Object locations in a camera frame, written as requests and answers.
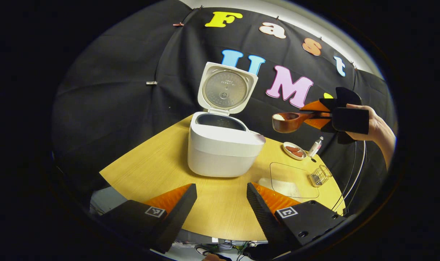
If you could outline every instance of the yellow table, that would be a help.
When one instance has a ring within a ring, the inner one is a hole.
[[[333,177],[319,188],[314,188],[304,173],[312,173],[324,165],[310,158],[298,161],[289,157],[282,143],[266,139],[260,155],[249,171],[234,178],[213,178],[197,175],[187,164],[188,132],[192,116],[183,119],[127,152],[101,170],[101,175],[128,200],[144,202],[152,197],[188,183],[197,186],[197,200],[183,229],[206,236],[230,240],[266,240],[253,214],[247,197],[247,183],[261,178],[293,181],[307,198],[332,208],[341,192]],[[345,203],[336,210],[342,214]]]

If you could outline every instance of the inner lid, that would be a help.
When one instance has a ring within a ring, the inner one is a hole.
[[[198,124],[223,127],[228,129],[237,129],[239,131],[245,131],[246,128],[237,120],[218,114],[206,113],[202,114],[196,119]]]
[[[235,72],[221,71],[207,79],[202,89],[204,99],[212,107],[231,109],[247,96],[247,83]]]

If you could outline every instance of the wooden spoon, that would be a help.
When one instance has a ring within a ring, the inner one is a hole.
[[[281,115],[284,120],[273,119],[273,129],[280,133],[294,132],[302,125],[305,120],[311,119],[315,113],[296,113],[296,112],[281,112],[277,113]]]

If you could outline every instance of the rice cooker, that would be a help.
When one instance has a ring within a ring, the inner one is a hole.
[[[230,117],[246,106],[258,77],[236,67],[208,62],[198,91],[207,112],[196,112],[189,127],[188,165],[208,177],[245,174],[260,154],[265,137]]]

